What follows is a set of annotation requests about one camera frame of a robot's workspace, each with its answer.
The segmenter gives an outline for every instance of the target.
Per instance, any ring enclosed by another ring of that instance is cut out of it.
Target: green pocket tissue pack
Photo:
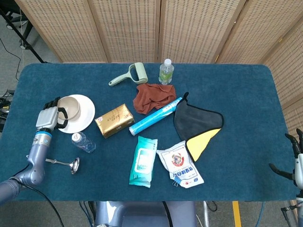
[[[134,161],[129,176],[129,184],[150,188],[152,181],[153,162],[156,157],[158,140],[151,140],[142,136],[134,152]]]

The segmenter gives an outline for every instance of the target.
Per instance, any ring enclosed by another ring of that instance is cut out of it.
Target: gray floor
[[[6,28],[6,23],[0,17],[0,38],[6,48],[22,59],[22,50],[19,47],[19,37],[12,30]],[[33,29],[28,41],[34,49],[47,62],[58,62],[56,56],[49,50],[45,42]],[[20,63],[18,77],[23,69],[31,63],[39,63],[35,56],[29,51],[23,51],[23,61]],[[0,44],[0,94],[7,89],[15,89],[15,79],[18,59],[4,51]],[[281,207],[287,205],[287,201],[266,202],[259,227],[286,227],[287,224],[280,211]],[[218,210],[209,212],[211,227],[232,227],[234,226],[232,202],[217,202]],[[54,202],[66,227],[89,226],[84,213],[77,202],[62,201]],[[196,203],[197,213],[203,223],[202,203]],[[261,202],[240,202],[240,214],[243,227],[254,227],[258,220],[261,209]],[[297,226],[292,213],[289,214],[292,227]],[[47,202],[12,201],[0,207],[0,227],[53,227],[59,226],[59,222],[52,208]]]

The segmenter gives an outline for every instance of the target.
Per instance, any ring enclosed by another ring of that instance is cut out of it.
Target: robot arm
[[[27,159],[32,168],[0,183],[0,205],[18,196],[21,189],[24,188],[18,182],[35,186],[43,181],[44,163],[52,139],[51,133],[56,128],[65,128],[68,123],[68,120],[65,120],[63,124],[57,123],[59,112],[63,112],[64,117],[68,118],[65,109],[57,107],[58,101],[59,97],[45,104],[39,113],[36,123],[37,131]]]
[[[289,180],[294,181],[294,185],[300,189],[300,193],[297,195],[297,204],[289,207],[281,208],[281,211],[290,226],[286,212],[294,209],[298,209],[298,224],[299,227],[303,227],[303,132],[297,129],[299,135],[299,143],[297,139],[289,134],[285,136],[291,141],[294,152],[294,170],[293,173],[281,171],[275,167],[272,163],[269,164],[270,168],[278,175],[283,176]]]

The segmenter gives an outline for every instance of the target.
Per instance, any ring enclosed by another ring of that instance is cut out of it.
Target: bowl on plate
[[[63,107],[66,110],[68,118],[66,119],[62,112],[59,112],[61,120],[76,120],[81,112],[81,107],[77,99],[66,96],[58,101],[58,107]]]

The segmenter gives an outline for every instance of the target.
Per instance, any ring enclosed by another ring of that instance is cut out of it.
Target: yellow tape
[[[241,227],[240,209],[238,201],[232,201],[233,217],[235,220],[235,227]]]

